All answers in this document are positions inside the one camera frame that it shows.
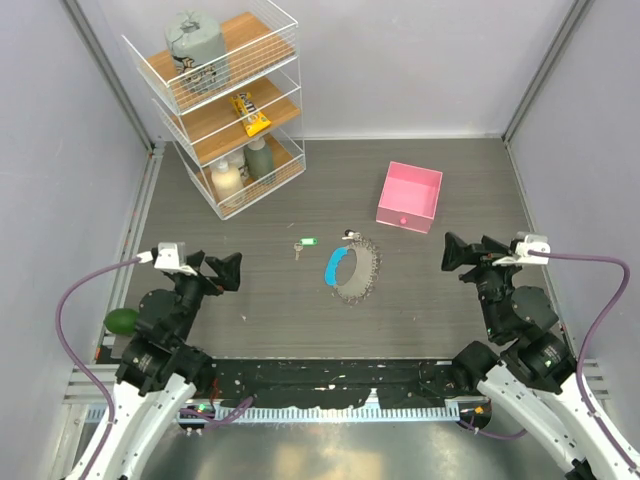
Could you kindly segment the grey wrapped paper roll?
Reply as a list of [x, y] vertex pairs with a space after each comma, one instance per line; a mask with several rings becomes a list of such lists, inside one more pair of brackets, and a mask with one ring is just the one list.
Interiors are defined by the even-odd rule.
[[179, 81], [190, 92], [213, 92], [229, 82], [224, 35], [211, 15], [196, 10], [179, 12], [165, 26], [165, 42]]

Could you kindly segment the black-headed key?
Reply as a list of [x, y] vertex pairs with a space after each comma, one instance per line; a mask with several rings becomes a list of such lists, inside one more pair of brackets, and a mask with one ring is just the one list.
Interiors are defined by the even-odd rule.
[[342, 239], [345, 241], [355, 241], [361, 237], [361, 234], [357, 231], [347, 229], [342, 236]]

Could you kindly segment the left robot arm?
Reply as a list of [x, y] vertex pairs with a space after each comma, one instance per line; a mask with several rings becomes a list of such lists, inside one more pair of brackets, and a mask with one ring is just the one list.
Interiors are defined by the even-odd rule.
[[163, 242], [126, 260], [128, 266], [152, 264], [174, 287], [156, 289], [142, 298], [111, 389], [71, 349], [62, 326], [55, 326], [67, 355], [107, 403], [69, 478], [139, 478], [186, 401], [211, 391], [214, 361], [186, 340], [205, 297], [239, 289], [241, 261], [239, 252], [223, 259], [202, 251], [187, 255], [181, 242]]

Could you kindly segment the key with green tag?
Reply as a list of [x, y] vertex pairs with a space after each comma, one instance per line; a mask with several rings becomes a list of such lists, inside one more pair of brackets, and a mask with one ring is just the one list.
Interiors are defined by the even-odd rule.
[[295, 252], [295, 260], [298, 261], [301, 255], [301, 252], [305, 247], [314, 247], [318, 245], [318, 239], [315, 237], [304, 237], [297, 241], [294, 245]]

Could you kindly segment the pink open drawer box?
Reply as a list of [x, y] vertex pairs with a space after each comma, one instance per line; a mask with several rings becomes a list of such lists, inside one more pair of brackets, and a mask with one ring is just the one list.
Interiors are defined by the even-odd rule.
[[378, 223], [428, 234], [435, 220], [443, 173], [392, 161], [376, 211]]

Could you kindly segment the cream pump bottle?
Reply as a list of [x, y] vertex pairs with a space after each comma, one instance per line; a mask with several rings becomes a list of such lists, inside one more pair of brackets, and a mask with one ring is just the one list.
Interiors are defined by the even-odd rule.
[[237, 207], [243, 202], [244, 184], [237, 167], [221, 159], [211, 167], [210, 177], [218, 200], [223, 206]]

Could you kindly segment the green pump bottle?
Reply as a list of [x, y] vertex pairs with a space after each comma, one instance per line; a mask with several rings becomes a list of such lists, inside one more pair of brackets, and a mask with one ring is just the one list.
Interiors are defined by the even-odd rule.
[[271, 148], [263, 137], [253, 140], [244, 146], [244, 156], [250, 177], [263, 184], [274, 181], [275, 164]]

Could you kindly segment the yellow candy bag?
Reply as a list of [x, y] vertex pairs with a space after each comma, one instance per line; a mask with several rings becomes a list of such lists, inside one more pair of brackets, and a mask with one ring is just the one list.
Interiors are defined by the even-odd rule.
[[245, 133], [252, 138], [271, 126], [271, 121], [252, 101], [250, 92], [240, 92], [230, 99]]

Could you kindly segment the patterned jar on shelf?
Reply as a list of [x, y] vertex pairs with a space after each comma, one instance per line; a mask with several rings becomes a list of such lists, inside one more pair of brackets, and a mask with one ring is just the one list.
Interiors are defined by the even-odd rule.
[[250, 180], [250, 174], [246, 162], [246, 158], [244, 155], [244, 151], [242, 149], [234, 150], [223, 157], [229, 166], [233, 166], [238, 169], [240, 173], [241, 180], [244, 184]]

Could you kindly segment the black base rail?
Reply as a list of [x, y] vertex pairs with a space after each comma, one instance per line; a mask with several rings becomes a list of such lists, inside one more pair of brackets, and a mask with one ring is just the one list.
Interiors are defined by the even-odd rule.
[[552, 393], [560, 392], [575, 368], [574, 360], [553, 348], [496, 356], [478, 345], [451, 361], [211, 359], [198, 353], [168, 367], [120, 365], [114, 382], [127, 381], [144, 395], [164, 389], [176, 374], [180, 385], [192, 384], [198, 397], [209, 395], [224, 407], [251, 399], [257, 408], [344, 409], [363, 406], [371, 394], [382, 408], [431, 407], [478, 395], [478, 383], [500, 365], [527, 387]]

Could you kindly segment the green avocado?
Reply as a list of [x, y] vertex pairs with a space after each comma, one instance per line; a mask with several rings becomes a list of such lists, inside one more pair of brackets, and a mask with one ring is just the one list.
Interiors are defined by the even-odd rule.
[[111, 310], [103, 321], [105, 329], [114, 335], [131, 336], [135, 333], [139, 313], [130, 308]]

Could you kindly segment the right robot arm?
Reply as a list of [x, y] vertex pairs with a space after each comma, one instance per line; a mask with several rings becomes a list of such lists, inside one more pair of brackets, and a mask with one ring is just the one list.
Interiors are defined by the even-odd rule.
[[546, 237], [531, 233], [518, 234], [508, 245], [488, 236], [467, 243], [445, 234], [441, 268], [451, 272], [469, 266], [459, 279], [476, 288], [488, 338], [454, 357], [452, 380], [459, 391], [479, 392], [507, 411], [546, 449], [565, 478], [636, 479], [639, 453], [598, 404], [584, 374], [592, 337], [626, 290], [630, 268], [622, 260], [597, 257], [599, 263], [619, 266], [622, 279], [574, 354], [551, 331], [559, 317], [546, 293], [512, 282], [525, 266], [563, 259], [591, 258], [554, 253]]

